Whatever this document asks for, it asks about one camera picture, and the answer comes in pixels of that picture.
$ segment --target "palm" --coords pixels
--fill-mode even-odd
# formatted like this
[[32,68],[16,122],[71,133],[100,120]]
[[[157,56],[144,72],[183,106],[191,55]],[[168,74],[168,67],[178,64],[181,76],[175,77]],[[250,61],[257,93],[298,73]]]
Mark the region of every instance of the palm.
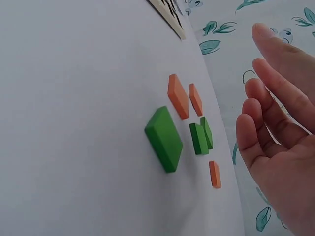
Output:
[[[253,61],[253,68],[261,80],[250,79],[246,83],[248,99],[236,125],[239,150],[251,176],[281,220],[299,236],[313,235],[315,59],[283,45],[276,38],[259,41],[254,34],[255,43],[268,62]],[[287,49],[292,56],[288,53],[281,56],[279,50]],[[307,68],[303,68],[302,73],[294,71],[295,65],[302,63]],[[269,91],[304,128],[281,110]]]
[[273,208],[288,225],[314,218],[315,136],[273,156],[261,185]]

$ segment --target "white surface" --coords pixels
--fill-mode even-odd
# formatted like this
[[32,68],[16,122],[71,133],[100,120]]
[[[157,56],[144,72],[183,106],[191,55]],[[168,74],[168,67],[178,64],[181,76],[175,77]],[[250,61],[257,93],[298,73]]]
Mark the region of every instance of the white surface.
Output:
[[[186,21],[181,41],[144,0],[1,2],[2,236],[242,236],[215,94]],[[168,76],[194,82],[214,150],[195,156]],[[167,105],[184,142],[167,175],[144,127]],[[208,161],[220,166],[211,186]]]

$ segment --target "orange foam block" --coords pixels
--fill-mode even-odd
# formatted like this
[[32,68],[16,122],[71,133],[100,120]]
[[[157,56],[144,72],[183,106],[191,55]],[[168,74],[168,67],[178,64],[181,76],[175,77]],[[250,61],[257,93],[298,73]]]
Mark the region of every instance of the orange foam block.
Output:
[[181,119],[188,119],[188,95],[176,74],[169,76],[167,95]]
[[211,176],[212,186],[214,188],[221,188],[222,185],[221,185],[219,166],[217,165],[216,162],[210,161],[209,167],[210,167],[210,176]]
[[202,116],[202,102],[194,84],[189,85],[189,98],[197,115]]

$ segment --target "green foam block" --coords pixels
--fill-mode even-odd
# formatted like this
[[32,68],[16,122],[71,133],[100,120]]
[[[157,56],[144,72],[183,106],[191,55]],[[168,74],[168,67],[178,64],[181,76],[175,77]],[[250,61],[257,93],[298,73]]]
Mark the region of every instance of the green foam block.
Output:
[[199,124],[192,123],[189,125],[193,148],[196,155],[209,154],[206,135],[203,127]]
[[183,142],[166,106],[157,109],[144,131],[165,171],[175,172]]
[[203,127],[206,135],[208,149],[213,149],[212,132],[205,117],[200,118],[200,124]]

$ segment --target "leaf pattern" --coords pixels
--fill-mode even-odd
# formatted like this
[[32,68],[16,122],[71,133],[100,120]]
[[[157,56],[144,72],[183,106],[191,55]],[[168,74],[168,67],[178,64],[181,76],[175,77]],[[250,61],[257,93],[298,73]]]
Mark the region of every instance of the leaf pattern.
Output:
[[304,8],[304,15],[309,22],[315,24],[315,14],[307,7]]
[[237,7],[237,9],[235,11],[235,14],[236,14],[236,12],[238,10],[242,9],[245,6],[249,6],[249,5],[252,5],[252,4],[255,4],[255,3],[261,3],[263,1],[267,1],[267,0],[251,0],[251,1],[250,0],[244,0],[244,2]]
[[205,28],[202,30],[205,32],[203,36],[207,36],[211,30],[215,30],[217,28],[216,21],[209,21]]
[[307,27],[315,25],[315,14],[309,8],[304,8],[304,15],[309,22],[304,18],[298,16],[292,17],[292,20],[295,20],[295,24],[298,26]]
[[265,197],[265,195],[262,193],[262,191],[260,190],[260,188],[256,187],[256,190],[258,192],[258,194],[260,195],[260,197],[264,200],[264,202],[267,205],[270,205],[269,201],[267,200],[267,198]]
[[279,37],[283,41],[283,43],[291,44],[293,41],[293,35],[291,32],[291,28],[285,28],[279,33]]
[[232,155],[232,161],[233,161],[234,165],[236,165],[236,153],[237,153],[237,150],[238,150],[238,144],[236,142],[235,145],[234,145],[234,148],[233,148],[233,155]]
[[270,217],[271,217],[271,209],[268,206],[257,215],[256,229],[262,232],[264,228],[266,227],[266,225],[268,224]]
[[304,20],[302,17],[293,17],[292,20],[295,20],[297,23],[295,23],[297,26],[312,26],[311,23],[308,23],[306,20]]
[[189,15],[191,14],[191,9],[190,9],[190,8],[187,8],[187,9],[185,10],[185,12],[186,12],[186,14],[189,16]]
[[275,29],[275,28],[270,28],[270,29],[274,32],[274,34],[278,33],[277,29]]
[[188,6],[191,8],[202,6],[202,5],[203,5],[203,2],[201,1],[190,1],[190,3],[188,3]]
[[213,33],[231,33],[235,31],[236,29],[229,30],[229,28],[232,28],[235,25],[237,25],[236,22],[233,22],[233,21],[226,22],[223,25],[221,25],[219,29],[217,29],[216,31],[213,31]]
[[208,40],[205,42],[202,42],[199,44],[201,53],[203,55],[207,55],[209,53],[214,53],[217,50],[219,50],[219,48],[217,48],[219,46],[221,41],[219,40]]

